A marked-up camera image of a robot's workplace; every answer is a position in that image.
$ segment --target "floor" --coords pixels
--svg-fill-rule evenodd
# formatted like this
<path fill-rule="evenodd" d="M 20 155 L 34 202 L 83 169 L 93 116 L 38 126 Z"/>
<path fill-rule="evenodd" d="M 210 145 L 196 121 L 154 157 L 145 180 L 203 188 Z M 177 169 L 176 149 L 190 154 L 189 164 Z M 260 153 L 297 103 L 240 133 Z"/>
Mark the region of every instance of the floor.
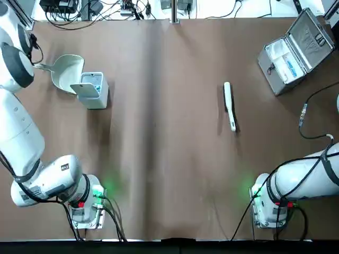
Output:
<path fill-rule="evenodd" d="M 120 9 L 120 5 L 112 7 L 112 4 L 116 1 L 117 0 L 105 0 L 104 2 L 107 4 L 104 4 L 104 9 L 101 14 L 103 16 L 109 15 L 109 19 L 112 20 L 124 20 L 126 17 L 122 17 L 119 12 L 115 12 Z M 147 3 L 146 0 L 139 0 L 138 2 L 138 6 L 143 10 L 145 8 L 144 5 Z M 190 16 L 193 19 L 195 17 L 203 19 L 211 16 L 221 17 L 231 13 L 227 17 L 234 17 L 237 12 L 236 17 L 260 17 L 270 14 L 270 2 L 272 15 L 266 17 L 296 17 L 298 15 L 293 0 L 243 0 L 241 3 L 235 0 L 196 0 L 195 2 L 193 1 Z M 152 14 L 155 18 L 169 19 L 171 17 L 171 10 L 161 10 L 160 0 L 149 0 L 149 3 L 151 4 Z M 302 8 L 310 8 L 315 15 L 324 14 L 321 0 L 300 0 L 300 4 Z M 178 11 L 178 13 L 180 19 L 189 18 L 187 12 Z M 39 1 L 36 3 L 33 18 L 40 21 L 46 20 L 45 13 L 40 7 Z"/>

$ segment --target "case latch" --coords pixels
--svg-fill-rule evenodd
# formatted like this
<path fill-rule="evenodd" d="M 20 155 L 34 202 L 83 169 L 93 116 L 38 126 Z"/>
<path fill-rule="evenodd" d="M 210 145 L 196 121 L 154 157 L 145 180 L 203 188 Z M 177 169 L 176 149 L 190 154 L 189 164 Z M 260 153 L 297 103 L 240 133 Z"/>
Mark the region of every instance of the case latch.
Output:
<path fill-rule="evenodd" d="M 271 71 L 275 69 L 275 66 L 274 66 L 274 63 L 272 63 L 269 68 L 267 69 L 267 75 L 270 75 L 271 74 Z"/>

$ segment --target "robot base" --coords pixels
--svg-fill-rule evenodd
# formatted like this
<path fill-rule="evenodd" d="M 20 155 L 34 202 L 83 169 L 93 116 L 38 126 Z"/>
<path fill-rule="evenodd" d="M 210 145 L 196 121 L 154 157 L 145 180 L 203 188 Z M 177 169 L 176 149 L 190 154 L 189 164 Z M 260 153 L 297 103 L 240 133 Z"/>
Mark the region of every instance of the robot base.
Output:
<path fill-rule="evenodd" d="M 252 188 L 249 189 L 249 197 L 250 200 L 252 200 L 253 196 L 257 193 L 258 188 L 261 186 L 258 184 L 255 184 Z M 276 222 L 269 222 L 265 219 L 264 213 L 263 213 L 263 201 L 261 200 L 260 195 L 256 197 L 252 204 L 250 209 L 252 209 L 252 216 L 253 216 L 253 223 L 257 226 L 257 228 L 260 229 L 268 229 L 268 228 L 275 228 Z M 284 226 L 286 223 L 285 220 L 280 220 L 278 227 Z"/>
<path fill-rule="evenodd" d="M 105 200 L 97 198 L 94 195 L 106 196 L 107 190 L 104 189 L 99 180 L 93 175 L 87 175 L 90 180 L 90 194 L 83 207 L 73 208 L 68 203 L 68 210 L 76 229 L 102 229 L 105 218 L 105 210 L 99 210 L 96 205 L 104 205 Z"/>

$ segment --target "green indicator light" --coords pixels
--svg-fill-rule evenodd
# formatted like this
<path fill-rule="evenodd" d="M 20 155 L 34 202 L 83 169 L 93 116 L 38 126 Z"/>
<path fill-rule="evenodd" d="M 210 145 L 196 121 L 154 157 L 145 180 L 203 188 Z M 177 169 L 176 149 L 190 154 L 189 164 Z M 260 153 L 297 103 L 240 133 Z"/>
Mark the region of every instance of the green indicator light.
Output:
<path fill-rule="evenodd" d="M 103 204 L 103 199 L 100 198 L 101 196 L 104 196 L 104 188 L 100 185 L 94 185 L 93 186 L 93 197 L 96 198 L 96 205 L 102 205 Z"/>

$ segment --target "case lid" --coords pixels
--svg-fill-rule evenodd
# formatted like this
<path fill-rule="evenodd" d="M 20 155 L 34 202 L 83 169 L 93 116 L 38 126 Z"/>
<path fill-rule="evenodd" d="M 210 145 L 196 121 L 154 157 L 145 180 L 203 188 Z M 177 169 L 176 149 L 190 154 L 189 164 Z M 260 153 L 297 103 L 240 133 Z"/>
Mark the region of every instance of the case lid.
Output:
<path fill-rule="evenodd" d="M 334 42 L 309 8 L 302 10 L 285 38 L 306 72 L 311 72 L 334 49 Z"/>

